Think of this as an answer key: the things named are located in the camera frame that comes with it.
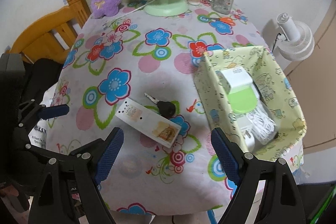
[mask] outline wooden chair backrest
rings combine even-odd
[[[34,63],[41,58],[65,62],[65,50],[52,31],[59,33],[69,48],[75,43],[77,33],[70,21],[75,19],[83,28],[91,12],[85,0],[68,0],[68,6],[35,21],[14,42],[10,53],[21,53],[25,62]]]

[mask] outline black cord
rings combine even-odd
[[[273,52],[274,49],[275,49],[275,45],[277,44],[277,41],[279,40],[279,36],[280,36],[280,35],[281,35],[281,33],[278,33],[278,34],[277,34],[277,37],[276,37],[275,42],[274,42],[274,45],[273,45],[272,52]]]

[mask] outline small white fan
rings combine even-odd
[[[277,22],[283,33],[277,41],[281,55],[289,61],[307,59],[314,51],[311,29],[301,21],[293,21],[287,14],[278,15]]]

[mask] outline fan stand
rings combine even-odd
[[[148,1],[148,5],[144,10],[147,14],[157,17],[171,17],[185,13],[188,10],[186,0],[152,0]]]

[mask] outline table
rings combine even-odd
[[[124,7],[115,18],[138,6]],[[111,210],[190,214],[226,207],[232,198],[236,186],[212,148],[193,73],[205,51],[267,45],[238,8],[221,21],[206,17],[220,16],[204,0],[168,18],[139,10],[118,20],[89,19],[64,64],[52,105],[68,104],[70,112],[48,121],[47,149],[69,154],[122,128],[124,144],[98,187]],[[157,112],[145,92],[176,105],[172,121],[182,130],[171,149],[114,117],[128,97]],[[302,147],[285,158],[297,169],[303,163]]]

